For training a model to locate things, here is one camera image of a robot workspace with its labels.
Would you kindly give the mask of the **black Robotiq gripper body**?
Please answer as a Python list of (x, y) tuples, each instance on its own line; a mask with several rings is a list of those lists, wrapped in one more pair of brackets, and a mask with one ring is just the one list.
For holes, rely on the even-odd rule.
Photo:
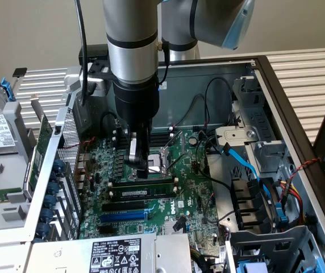
[(117, 113), (130, 128), (151, 123), (160, 106), (156, 76), (141, 84), (113, 81), (113, 89)]

